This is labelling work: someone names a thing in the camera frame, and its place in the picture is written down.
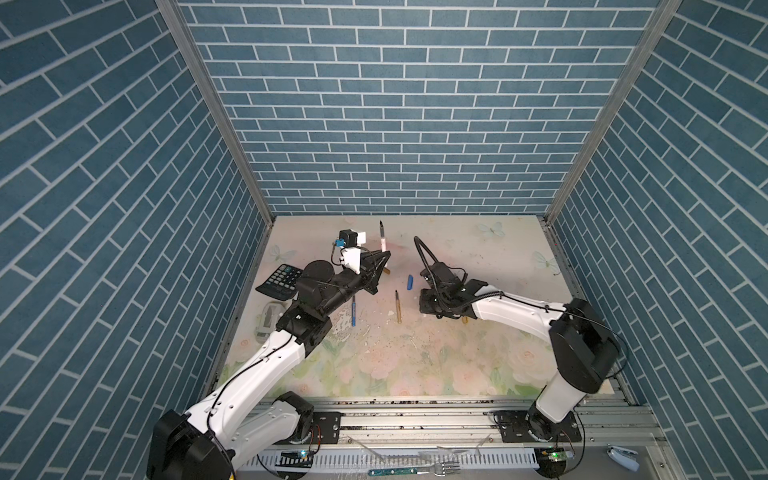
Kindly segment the pink pen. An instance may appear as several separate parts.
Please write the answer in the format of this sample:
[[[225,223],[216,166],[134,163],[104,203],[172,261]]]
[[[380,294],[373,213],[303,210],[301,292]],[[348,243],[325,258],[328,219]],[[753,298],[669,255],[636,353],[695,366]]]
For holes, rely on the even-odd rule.
[[[380,247],[382,251],[387,250],[385,228],[382,221],[379,221]]]

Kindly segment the tan pen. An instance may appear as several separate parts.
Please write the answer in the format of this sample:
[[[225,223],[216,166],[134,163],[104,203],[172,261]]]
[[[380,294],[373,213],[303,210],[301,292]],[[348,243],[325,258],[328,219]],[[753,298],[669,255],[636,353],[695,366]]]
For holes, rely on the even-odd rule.
[[[402,308],[401,308],[399,292],[397,290],[395,290],[395,307],[396,307],[397,322],[398,324],[402,324],[403,323]]]

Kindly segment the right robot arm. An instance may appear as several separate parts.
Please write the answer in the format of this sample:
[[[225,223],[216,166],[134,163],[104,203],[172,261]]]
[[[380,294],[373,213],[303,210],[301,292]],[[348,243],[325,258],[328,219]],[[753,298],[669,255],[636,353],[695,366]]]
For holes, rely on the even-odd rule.
[[[600,390],[622,353],[616,334],[583,299],[563,304],[514,296],[459,277],[442,262],[425,267],[420,276],[428,284],[420,292],[421,313],[496,322],[550,342],[556,373],[526,414],[529,433],[540,442],[559,435],[570,412]]]

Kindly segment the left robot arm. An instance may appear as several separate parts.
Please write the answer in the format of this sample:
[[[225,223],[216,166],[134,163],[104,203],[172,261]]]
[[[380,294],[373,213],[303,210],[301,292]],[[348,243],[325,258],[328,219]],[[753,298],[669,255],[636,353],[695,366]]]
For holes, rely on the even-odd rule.
[[[288,392],[263,413],[252,410],[276,383],[319,346],[331,315],[361,290],[376,294],[391,257],[361,251],[358,265],[335,270],[326,260],[309,263],[297,277],[291,304],[260,349],[229,380],[185,412],[166,412],[154,425],[149,479],[234,479],[261,451],[308,434],[313,406]]]

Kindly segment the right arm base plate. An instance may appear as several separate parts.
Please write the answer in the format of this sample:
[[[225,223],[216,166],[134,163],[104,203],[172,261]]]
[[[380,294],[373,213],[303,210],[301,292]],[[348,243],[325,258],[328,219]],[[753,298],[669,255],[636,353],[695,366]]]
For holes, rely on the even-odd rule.
[[[570,440],[575,443],[583,439],[582,427],[574,411],[569,412],[559,423],[552,422],[534,408],[528,411],[493,411],[489,418],[504,443],[545,443],[555,440]]]

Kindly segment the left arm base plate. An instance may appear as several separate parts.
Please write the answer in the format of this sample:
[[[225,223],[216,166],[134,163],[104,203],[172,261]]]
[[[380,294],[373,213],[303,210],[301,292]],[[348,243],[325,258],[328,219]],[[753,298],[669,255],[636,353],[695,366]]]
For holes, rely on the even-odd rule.
[[[315,412],[311,420],[301,419],[295,434],[277,445],[335,445],[340,438],[341,419],[338,411]]]

